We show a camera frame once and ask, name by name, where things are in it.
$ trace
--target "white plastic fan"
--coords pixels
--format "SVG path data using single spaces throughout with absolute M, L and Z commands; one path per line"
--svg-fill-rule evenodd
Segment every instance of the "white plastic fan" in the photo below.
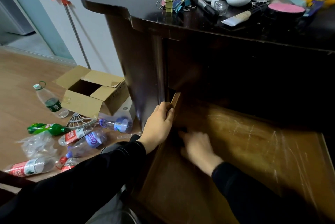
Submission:
M 66 127 L 69 129 L 80 129 L 84 127 L 85 125 L 91 125 L 96 123 L 97 119 L 92 119 L 89 117 L 82 116 L 75 112 L 72 117 L 70 118 L 69 122 L 67 123 Z

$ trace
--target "box flap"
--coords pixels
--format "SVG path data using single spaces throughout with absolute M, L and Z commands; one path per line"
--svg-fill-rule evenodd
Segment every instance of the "box flap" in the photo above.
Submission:
M 62 106 L 81 115 L 97 119 L 103 101 L 66 90 Z
M 58 79 L 54 80 L 57 85 L 69 89 L 74 85 L 81 77 L 85 76 L 90 72 L 90 69 L 83 67 L 81 65 L 76 66 L 72 70 L 60 76 Z
M 124 80 L 124 77 L 119 77 L 109 73 L 91 70 L 81 79 L 103 86 L 116 87 L 118 84 L 120 84 L 120 82 Z
M 115 87 L 101 86 L 96 91 L 93 92 L 90 96 L 99 100 L 106 100 L 114 91 Z

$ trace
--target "pink powder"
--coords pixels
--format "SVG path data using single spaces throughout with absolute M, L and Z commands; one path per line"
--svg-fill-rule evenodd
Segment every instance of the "pink powder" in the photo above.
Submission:
M 291 12 L 291 13 L 299 13 L 304 12 L 305 9 L 297 6 L 297 5 L 290 5 L 290 4 L 280 4 L 280 3 L 274 3 L 268 5 L 268 7 L 272 10 L 280 11 L 280 12 Z

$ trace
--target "cabinet top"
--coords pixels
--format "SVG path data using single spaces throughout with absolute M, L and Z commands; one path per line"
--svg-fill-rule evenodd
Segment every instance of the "cabinet top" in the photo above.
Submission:
M 296 31 L 278 31 L 262 20 L 248 20 L 228 28 L 220 17 L 210 22 L 200 8 L 190 12 L 166 13 L 156 8 L 158 0 L 81 0 L 83 6 L 97 13 L 123 17 L 132 27 L 143 32 L 181 40 L 187 34 L 213 34 L 221 37 L 263 41 L 323 51 L 335 51 L 335 6 L 319 11 L 307 27 Z M 226 15 L 236 15 L 248 8 L 229 6 Z

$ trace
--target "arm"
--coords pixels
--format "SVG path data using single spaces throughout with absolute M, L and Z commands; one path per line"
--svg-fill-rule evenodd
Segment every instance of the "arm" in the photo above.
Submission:
M 182 155 L 211 176 L 240 224 L 291 223 L 283 199 L 262 183 L 215 155 L 207 134 L 180 132 Z
M 99 154 L 76 167 L 23 188 L 0 207 L 0 223 L 85 223 L 141 168 L 145 156 L 163 142 L 171 129 L 174 110 L 158 105 L 142 137 L 116 150 Z

